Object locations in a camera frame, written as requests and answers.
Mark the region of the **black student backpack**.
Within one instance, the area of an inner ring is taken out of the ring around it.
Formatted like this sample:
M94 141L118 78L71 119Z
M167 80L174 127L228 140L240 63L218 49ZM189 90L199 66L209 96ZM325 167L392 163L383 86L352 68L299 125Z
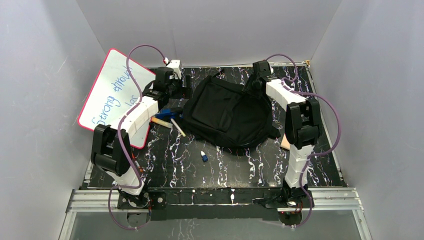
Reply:
M256 98L242 84L208 75L184 104L182 129L224 148L253 148L281 137L270 98Z

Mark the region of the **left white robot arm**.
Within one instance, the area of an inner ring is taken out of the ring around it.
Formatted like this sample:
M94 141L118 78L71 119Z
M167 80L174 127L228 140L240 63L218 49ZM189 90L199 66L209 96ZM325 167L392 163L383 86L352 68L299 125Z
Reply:
M149 203L149 194L143 191L145 183L133 161L131 138L150 122L170 99L190 97L190 87L183 86L179 66L162 66L155 71L155 79L140 93L135 103L113 124L98 124L93 132L91 163L116 182L116 189L137 208Z

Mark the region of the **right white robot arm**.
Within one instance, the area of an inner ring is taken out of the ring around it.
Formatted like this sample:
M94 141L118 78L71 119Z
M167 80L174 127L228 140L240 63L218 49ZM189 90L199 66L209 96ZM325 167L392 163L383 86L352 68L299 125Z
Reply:
M286 108L284 135L289 143L289 162L282 185L282 202L295 207L307 195L307 167L310 154L323 133L320 104L290 89L284 80L270 80L273 70L267 60L253 63L253 73L244 92L255 97L268 96Z

